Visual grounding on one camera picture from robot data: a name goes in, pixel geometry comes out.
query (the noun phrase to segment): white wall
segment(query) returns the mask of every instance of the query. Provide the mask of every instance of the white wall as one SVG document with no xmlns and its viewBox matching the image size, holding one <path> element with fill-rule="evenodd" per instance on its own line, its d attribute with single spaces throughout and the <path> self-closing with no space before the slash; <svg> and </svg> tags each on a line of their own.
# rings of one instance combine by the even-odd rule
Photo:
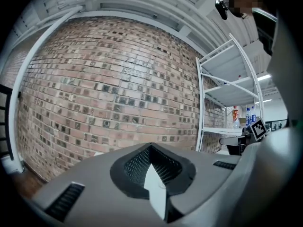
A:
<svg viewBox="0 0 303 227">
<path fill-rule="evenodd" d="M 256 115 L 260 116 L 259 107 L 256 106 Z M 264 122 L 287 119 L 287 109 L 283 100 L 272 100 L 264 103 Z"/>
</svg>

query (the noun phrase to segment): brick wall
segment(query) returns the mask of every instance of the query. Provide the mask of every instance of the brick wall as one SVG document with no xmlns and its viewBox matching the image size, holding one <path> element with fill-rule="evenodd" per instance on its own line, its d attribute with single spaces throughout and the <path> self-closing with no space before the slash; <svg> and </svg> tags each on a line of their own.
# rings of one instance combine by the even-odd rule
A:
<svg viewBox="0 0 303 227">
<path fill-rule="evenodd" d="M 0 83 L 12 86 L 12 71 L 25 56 L 12 53 Z M 140 142 L 193 150 L 197 56 L 181 40 L 133 20 L 70 20 L 35 55 L 24 77 L 18 110 L 22 157 L 50 180 L 96 152 Z M 214 83 L 207 79 L 204 86 Z M 207 125 L 222 127 L 221 108 L 208 102 L 205 115 Z M 219 150 L 219 137 L 205 135 L 204 150 Z"/>
</svg>

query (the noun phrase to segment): shelf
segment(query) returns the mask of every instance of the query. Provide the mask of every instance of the shelf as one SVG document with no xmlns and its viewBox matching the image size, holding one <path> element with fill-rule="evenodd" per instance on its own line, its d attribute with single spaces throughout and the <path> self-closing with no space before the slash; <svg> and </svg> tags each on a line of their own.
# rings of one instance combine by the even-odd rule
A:
<svg viewBox="0 0 303 227">
<path fill-rule="evenodd" d="M 247 70 L 242 55 L 236 45 L 232 45 L 214 57 L 200 63 L 210 75 L 227 81 L 235 81 L 238 76 L 247 77 Z"/>
<path fill-rule="evenodd" d="M 225 135 L 235 135 L 241 136 L 242 129 L 227 129 L 227 128 L 208 128 L 204 127 L 203 131 L 210 132 L 210 133 L 217 133 L 217 134 L 225 134 Z"/>
<path fill-rule="evenodd" d="M 254 91 L 254 81 L 250 77 L 234 81 L 233 83 L 252 93 Z M 233 85 L 223 85 L 205 90 L 205 97 L 214 103 L 219 102 L 225 107 L 254 104 L 255 98 L 258 100 L 257 95 L 254 97 Z"/>
</svg>

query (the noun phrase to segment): black mesh opening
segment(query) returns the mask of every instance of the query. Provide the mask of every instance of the black mesh opening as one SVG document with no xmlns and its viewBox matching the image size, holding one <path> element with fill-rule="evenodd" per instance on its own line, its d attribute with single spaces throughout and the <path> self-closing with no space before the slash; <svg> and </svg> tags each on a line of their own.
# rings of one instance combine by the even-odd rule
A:
<svg viewBox="0 0 303 227">
<path fill-rule="evenodd" d="M 112 165 L 110 176 L 116 187 L 127 196 L 149 199 L 144 182 L 151 164 L 165 184 L 168 197 L 184 193 L 196 175 L 196 168 L 188 159 L 156 143 L 148 143 L 120 157 Z"/>
<path fill-rule="evenodd" d="M 178 161 L 165 155 L 153 145 L 127 161 L 124 172 L 130 181 L 144 187 L 145 176 L 151 164 L 165 185 L 182 172 L 182 165 Z"/>
</svg>

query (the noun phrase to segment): water bottle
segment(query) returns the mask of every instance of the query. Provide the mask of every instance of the water bottle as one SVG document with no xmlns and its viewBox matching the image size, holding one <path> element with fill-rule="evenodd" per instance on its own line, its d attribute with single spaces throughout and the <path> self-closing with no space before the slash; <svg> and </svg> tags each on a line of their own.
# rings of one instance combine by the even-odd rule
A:
<svg viewBox="0 0 303 227">
<path fill-rule="evenodd" d="M 232 125 L 234 129 L 238 129 L 240 127 L 239 110 L 237 109 L 237 106 L 234 106 L 232 110 Z"/>
<path fill-rule="evenodd" d="M 256 109 L 254 106 L 251 107 L 251 122 L 254 123 L 257 120 Z"/>
<path fill-rule="evenodd" d="M 246 109 L 246 127 L 248 127 L 251 123 L 251 111 L 250 108 Z"/>
</svg>

